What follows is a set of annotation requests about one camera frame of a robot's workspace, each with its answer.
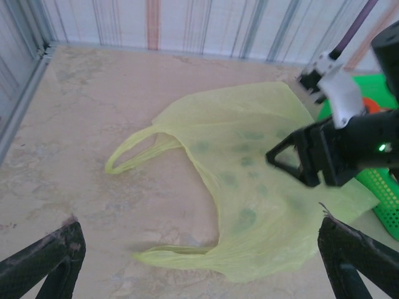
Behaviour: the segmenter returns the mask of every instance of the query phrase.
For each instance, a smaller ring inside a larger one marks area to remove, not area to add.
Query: marble floor
[[[277,65],[58,46],[0,168],[0,260],[56,230],[74,213],[87,242],[74,298],[333,299],[319,254],[298,271],[250,283],[132,259],[133,251],[157,243],[215,244],[212,198],[180,149],[119,176],[103,171],[117,145],[187,94],[284,81],[316,116],[317,107],[294,83],[299,72]],[[353,226],[399,250],[372,211]],[[24,298],[34,298],[33,293]]]

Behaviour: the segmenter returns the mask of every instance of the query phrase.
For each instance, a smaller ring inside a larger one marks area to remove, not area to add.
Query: green plastic crate
[[[362,95],[371,98],[381,108],[397,108],[398,103],[389,93],[383,75],[366,75],[354,77],[360,86]],[[328,101],[321,109],[318,119],[331,115]],[[380,200],[374,213],[381,220],[387,231],[399,240],[399,184],[390,177],[388,169],[365,169],[356,179],[366,186]]]

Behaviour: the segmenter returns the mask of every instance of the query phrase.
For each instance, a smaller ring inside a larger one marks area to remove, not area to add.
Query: wrinkled plastic
[[[298,269],[317,252],[323,202],[351,222],[378,200],[358,181],[342,188],[307,188],[265,161],[290,132],[313,122],[289,87],[257,83],[188,95],[153,125],[120,145],[105,170],[118,174],[183,146],[209,189],[218,212],[219,242],[210,247],[160,246],[133,256],[175,269],[211,269],[232,282],[248,282]],[[134,158],[113,168],[124,152],[152,134],[166,133]],[[281,159],[294,162],[293,151]]]

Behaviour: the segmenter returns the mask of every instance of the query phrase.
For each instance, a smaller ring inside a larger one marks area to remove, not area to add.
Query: purple cable
[[[363,24],[364,20],[366,19],[366,17],[370,13],[370,11],[372,11],[372,9],[374,8],[374,6],[376,5],[377,2],[378,2],[378,0],[368,0],[367,1],[366,5],[364,5],[363,9],[360,11],[359,15],[356,17],[355,21],[350,26],[347,33],[341,39],[339,44],[335,47],[334,52],[338,52],[339,55],[342,53],[342,51],[346,48],[346,46],[352,40],[352,37],[359,30],[360,26]]]

